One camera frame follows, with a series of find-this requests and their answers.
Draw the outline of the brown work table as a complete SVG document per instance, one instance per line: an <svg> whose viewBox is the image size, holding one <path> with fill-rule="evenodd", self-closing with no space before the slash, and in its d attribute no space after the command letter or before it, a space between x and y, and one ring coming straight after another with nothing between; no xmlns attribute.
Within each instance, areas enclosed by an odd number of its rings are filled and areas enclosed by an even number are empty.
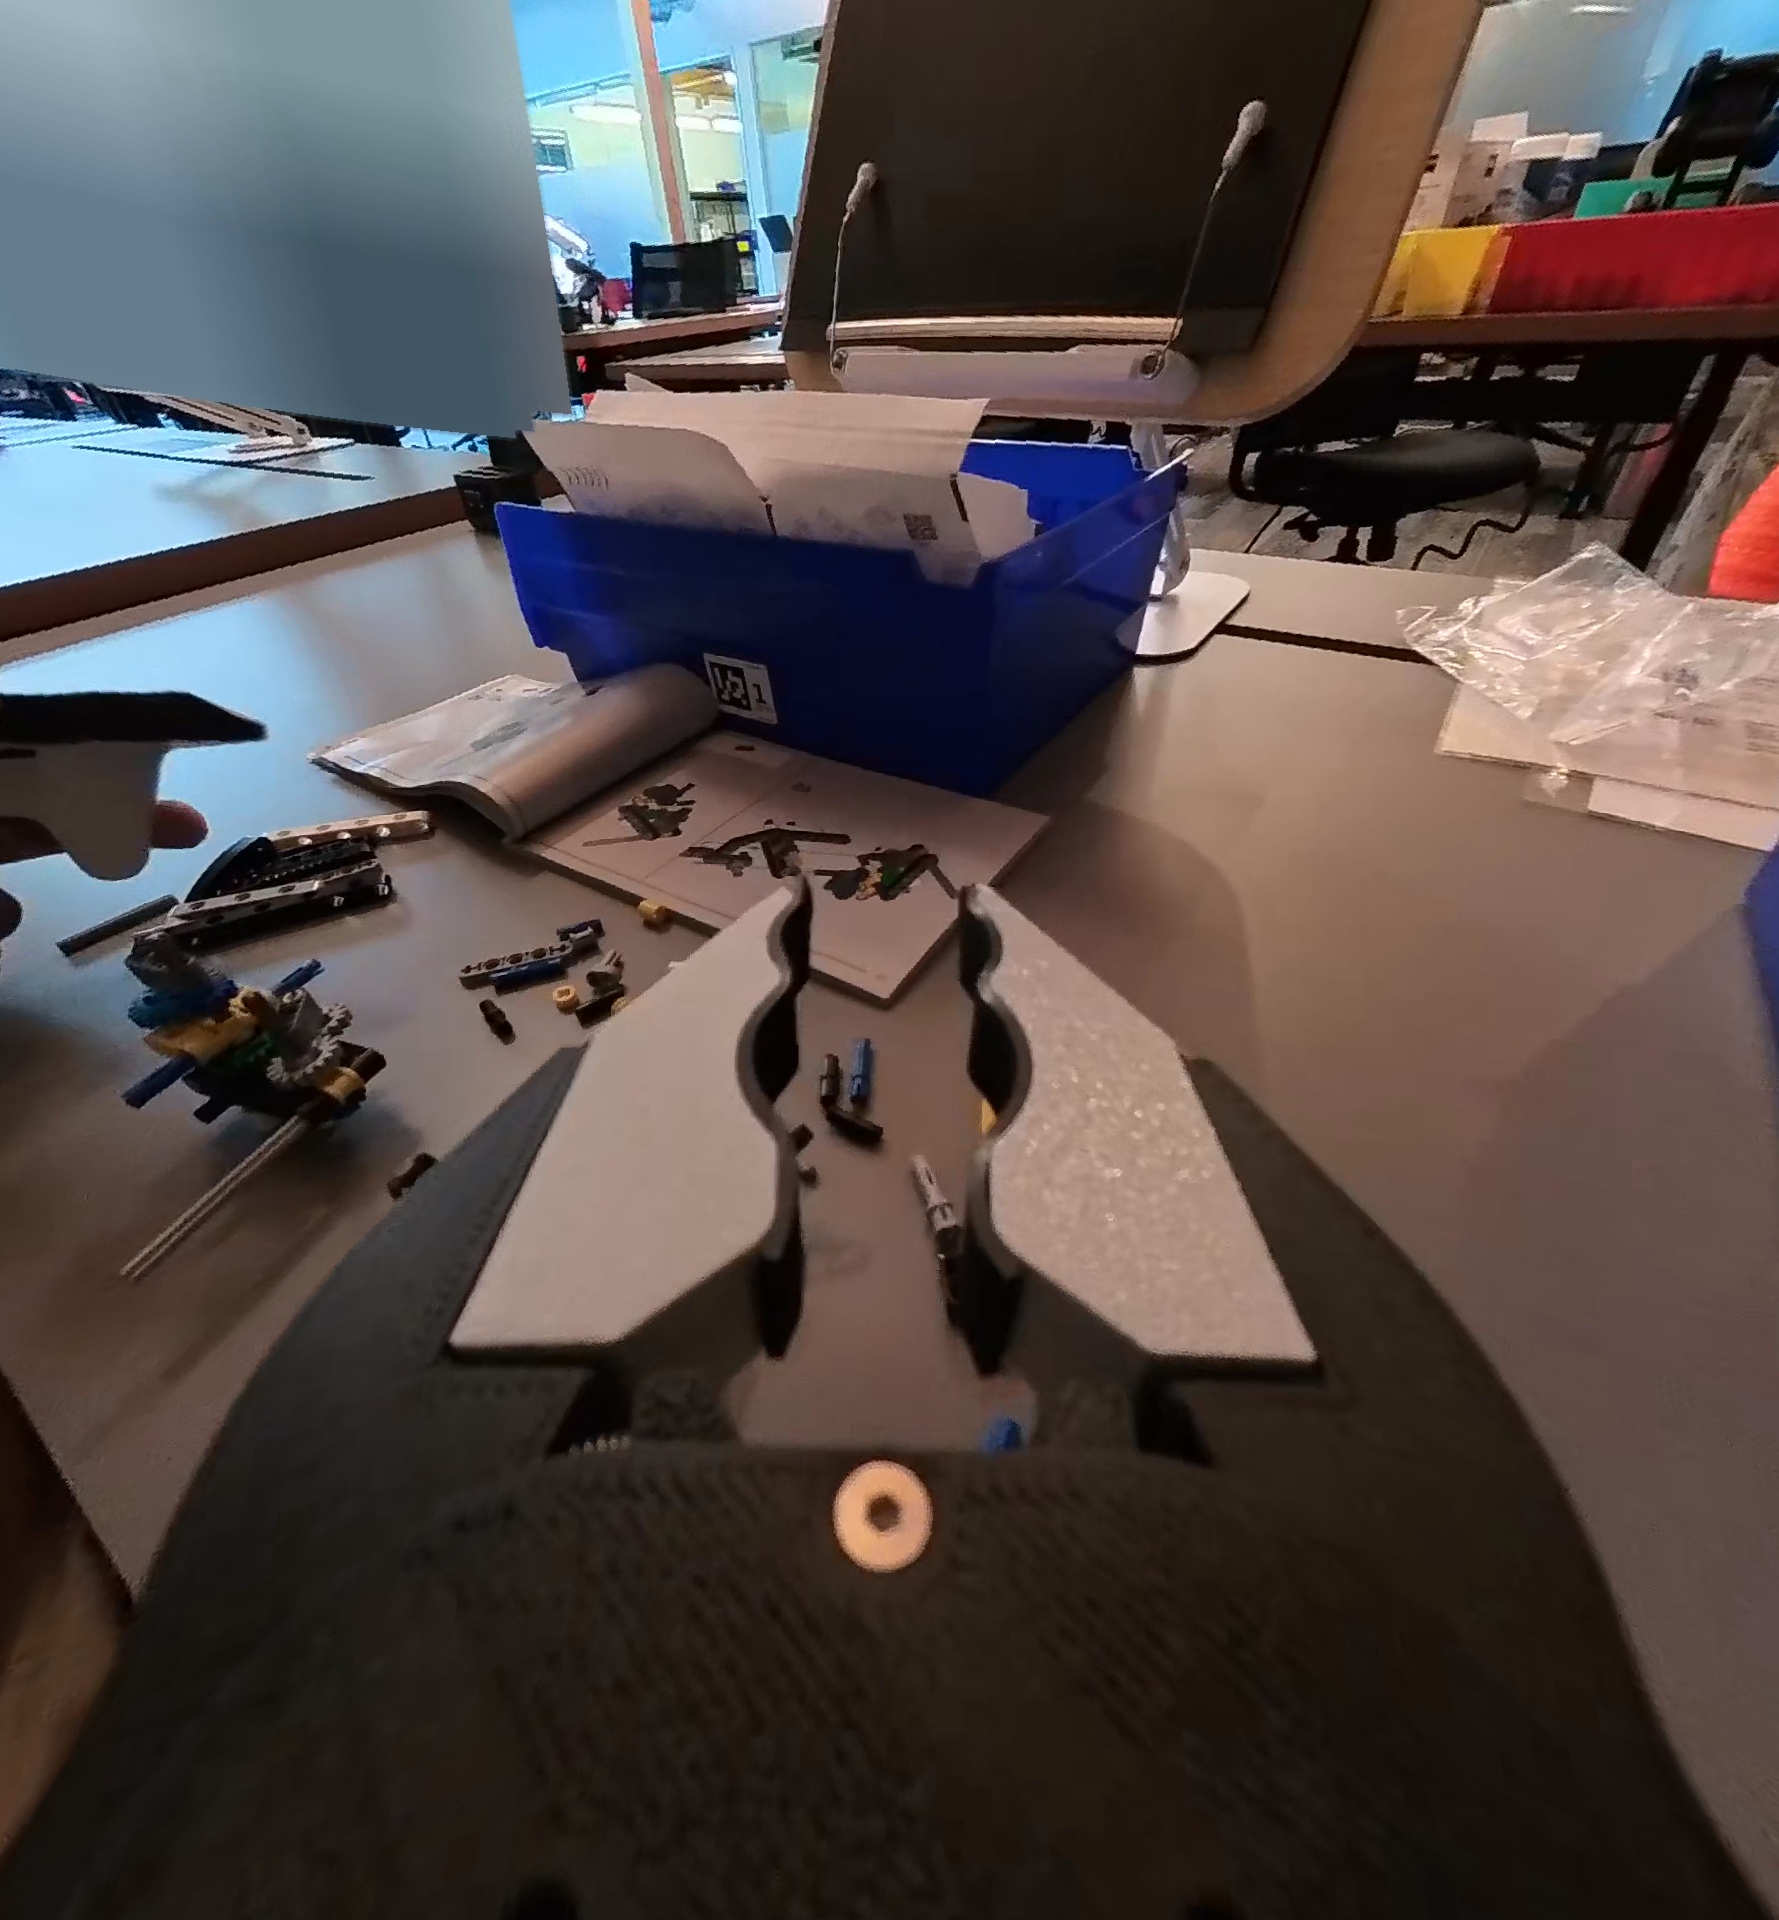
<svg viewBox="0 0 1779 1920"><path fill-rule="evenodd" d="M1622 556L1649 565L1740 371L1779 367L1779 305L1384 320L1361 329L1345 365L1358 360L1408 367L1414 421L1576 426L1589 475L1609 427L1659 426L1662 464L1622 538Z"/></svg>

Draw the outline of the clear plastic bag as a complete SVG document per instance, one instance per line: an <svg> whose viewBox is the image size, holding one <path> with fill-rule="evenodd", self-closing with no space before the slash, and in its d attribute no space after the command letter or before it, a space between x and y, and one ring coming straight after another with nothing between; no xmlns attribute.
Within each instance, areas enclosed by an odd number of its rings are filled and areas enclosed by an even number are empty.
<svg viewBox="0 0 1779 1920"><path fill-rule="evenodd" d="M1456 691L1557 747L1685 718L1779 665L1779 604L1671 592L1604 545L1455 607L1406 607L1398 623Z"/></svg>

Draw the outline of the lego instruction booklet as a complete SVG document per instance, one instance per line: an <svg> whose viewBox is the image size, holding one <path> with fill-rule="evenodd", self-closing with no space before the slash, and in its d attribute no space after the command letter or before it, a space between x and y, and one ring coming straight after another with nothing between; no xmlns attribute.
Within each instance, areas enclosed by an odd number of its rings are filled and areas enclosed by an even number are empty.
<svg viewBox="0 0 1779 1920"><path fill-rule="evenodd" d="M714 728L709 687L659 665L596 684L502 675L315 750L362 789L453 800L518 854L720 929L802 881L810 969L893 1005L1044 814Z"/></svg>

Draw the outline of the computer monitor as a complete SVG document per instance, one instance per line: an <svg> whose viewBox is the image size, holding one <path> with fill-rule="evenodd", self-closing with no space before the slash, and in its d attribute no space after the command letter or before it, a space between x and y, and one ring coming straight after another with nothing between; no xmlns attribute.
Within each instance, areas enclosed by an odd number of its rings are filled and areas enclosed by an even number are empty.
<svg viewBox="0 0 1779 1920"><path fill-rule="evenodd" d="M782 349L804 391L1247 424L1355 349L1477 2L842 2Z"/></svg>

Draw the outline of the yellow storage bin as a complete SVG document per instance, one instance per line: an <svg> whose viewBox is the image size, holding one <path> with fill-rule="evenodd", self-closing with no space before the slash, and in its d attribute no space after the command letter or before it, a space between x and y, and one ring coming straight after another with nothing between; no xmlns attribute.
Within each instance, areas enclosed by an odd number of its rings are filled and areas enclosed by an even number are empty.
<svg viewBox="0 0 1779 1920"><path fill-rule="evenodd" d="M1406 230L1390 257L1372 320L1442 323L1485 314L1508 238L1508 225Z"/></svg>

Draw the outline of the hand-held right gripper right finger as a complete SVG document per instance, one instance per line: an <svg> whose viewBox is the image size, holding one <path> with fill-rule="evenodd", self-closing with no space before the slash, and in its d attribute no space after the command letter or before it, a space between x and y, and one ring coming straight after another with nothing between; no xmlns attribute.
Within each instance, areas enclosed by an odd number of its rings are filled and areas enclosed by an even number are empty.
<svg viewBox="0 0 1779 1920"><path fill-rule="evenodd" d="M960 901L958 1331L1025 1379L1302 1379L1316 1341L1181 1047L990 884Z"/></svg>

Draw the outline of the white paper sheet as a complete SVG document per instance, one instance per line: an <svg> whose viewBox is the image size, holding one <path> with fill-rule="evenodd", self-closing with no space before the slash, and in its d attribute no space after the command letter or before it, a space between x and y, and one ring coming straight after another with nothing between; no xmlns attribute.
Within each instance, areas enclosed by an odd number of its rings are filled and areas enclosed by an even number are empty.
<svg viewBox="0 0 1779 1920"><path fill-rule="evenodd" d="M1522 774L1532 804L1750 854L1779 840L1779 665L1685 718L1579 747L1557 747L1476 691L1456 691L1436 751Z"/></svg>

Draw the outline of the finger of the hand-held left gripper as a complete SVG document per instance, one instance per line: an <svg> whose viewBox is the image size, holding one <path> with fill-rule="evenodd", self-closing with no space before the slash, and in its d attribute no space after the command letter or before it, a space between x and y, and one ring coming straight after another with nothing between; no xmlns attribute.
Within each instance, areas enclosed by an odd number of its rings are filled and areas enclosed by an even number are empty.
<svg viewBox="0 0 1779 1920"><path fill-rule="evenodd" d="M154 854L163 741L0 742L0 822L38 826L85 876L128 881Z"/></svg>
<svg viewBox="0 0 1779 1920"><path fill-rule="evenodd" d="M0 750L71 746L218 747L265 728L186 691L0 694Z"/></svg>

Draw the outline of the silver monitor stand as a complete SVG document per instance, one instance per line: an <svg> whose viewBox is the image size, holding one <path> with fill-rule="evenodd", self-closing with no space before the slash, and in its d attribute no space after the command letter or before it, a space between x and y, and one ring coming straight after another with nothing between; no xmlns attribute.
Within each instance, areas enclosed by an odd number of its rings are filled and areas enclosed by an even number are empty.
<svg viewBox="0 0 1779 1920"><path fill-rule="evenodd" d="M1164 543L1130 659L1138 668L1173 666L1193 659L1208 642L1222 633L1251 596L1247 579L1195 565L1190 547L1182 494L1186 491L1186 455L1176 453L1164 427L1156 421L1130 426L1130 448L1144 472L1176 471L1176 499L1164 524Z"/></svg>

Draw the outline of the short white lego beam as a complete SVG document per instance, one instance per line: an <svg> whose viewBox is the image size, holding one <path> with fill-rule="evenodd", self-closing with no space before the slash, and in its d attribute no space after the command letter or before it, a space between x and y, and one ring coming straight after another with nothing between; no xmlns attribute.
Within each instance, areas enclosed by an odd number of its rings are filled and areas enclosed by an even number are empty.
<svg viewBox="0 0 1779 1920"><path fill-rule="evenodd" d="M393 882L386 866L375 861L364 861L337 871L256 886L234 895L184 901L168 917L166 925L177 935L213 935L237 925L276 925L389 901L392 891Z"/></svg>

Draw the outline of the black curved lego liftarm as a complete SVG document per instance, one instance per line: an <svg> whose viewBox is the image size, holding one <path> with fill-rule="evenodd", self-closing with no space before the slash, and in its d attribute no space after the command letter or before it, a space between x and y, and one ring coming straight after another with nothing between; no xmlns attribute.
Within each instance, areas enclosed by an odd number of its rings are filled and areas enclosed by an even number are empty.
<svg viewBox="0 0 1779 1920"><path fill-rule="evenodd" d="M222 899L258 886L273 886L288 881L302 881L327 871L337 871L364 861L374 861L375 848L332 846L310 854L284 854L276 857L256 856L252 848L256 835L230 844L218 854L203 873L182 893L184 901Z"/></svg>

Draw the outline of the lego gear assembly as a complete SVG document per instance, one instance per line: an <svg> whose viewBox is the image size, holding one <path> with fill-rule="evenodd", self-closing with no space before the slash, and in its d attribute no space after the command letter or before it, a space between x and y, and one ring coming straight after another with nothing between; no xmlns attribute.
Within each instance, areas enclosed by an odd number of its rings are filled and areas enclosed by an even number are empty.
<svg viewBox="0 0 1779 1920"><path fill-rule="evenodd" d="M125 971L139 988L125 1015L155 1060L124 1087L130 1110L186 1087L200 1123L241 1113L318 1128L362 1107L387 1069L352 1035L350 1006L315 998L320 959L241 984L184 936L150 929L136 936Z"/></svg>

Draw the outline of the long white lego beam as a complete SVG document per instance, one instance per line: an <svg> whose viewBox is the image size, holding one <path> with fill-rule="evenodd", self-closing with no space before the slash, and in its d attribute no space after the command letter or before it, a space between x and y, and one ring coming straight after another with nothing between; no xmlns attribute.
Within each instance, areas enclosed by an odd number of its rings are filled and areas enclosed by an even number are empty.
<svg viewBox="0 0 1779 1920"><path fill-rule="evenodd" d="M414 844L433 837L436 825L428 811L383 813L368 818L350 818L325 825L307 825L300 829L274 829L252 843L256 856L276 857L284 854L310 854L332 846L381 848L392 844Z"/></svg>

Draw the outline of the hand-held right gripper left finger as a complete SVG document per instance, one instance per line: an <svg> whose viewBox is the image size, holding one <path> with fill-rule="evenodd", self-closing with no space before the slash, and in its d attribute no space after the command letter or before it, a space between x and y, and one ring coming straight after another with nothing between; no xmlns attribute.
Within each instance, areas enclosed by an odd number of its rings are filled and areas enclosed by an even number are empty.
<svg viewBox="0 0 1779 1920"><path fill-rule="evenodd" d="M804 1311L800 1073L813 902L784 881L571 1060L448 1348L743 1365Z"/></svg>

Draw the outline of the long thin grey lego axle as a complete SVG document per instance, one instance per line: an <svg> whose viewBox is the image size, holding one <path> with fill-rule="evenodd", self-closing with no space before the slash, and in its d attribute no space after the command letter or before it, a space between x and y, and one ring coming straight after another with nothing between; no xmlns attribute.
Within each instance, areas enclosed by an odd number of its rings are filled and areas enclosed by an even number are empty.
<svg viewBox="0 0 1779 1920"><path fill-rule="evenodd" d="M136 1283L147 1274L154 1274L189 1238L198 1237L205 1225L221 1214L232 1198L237 1198L237 1193L285 1158L315 1128L318 1123L307 1116L290 1116L281 1121L268 1140L261 1140L241 1161L209 1185L189 1206L182 1209L182 1214L177 1214L128 1262L124 1262L116 1276L124 1283Z"/></svg>

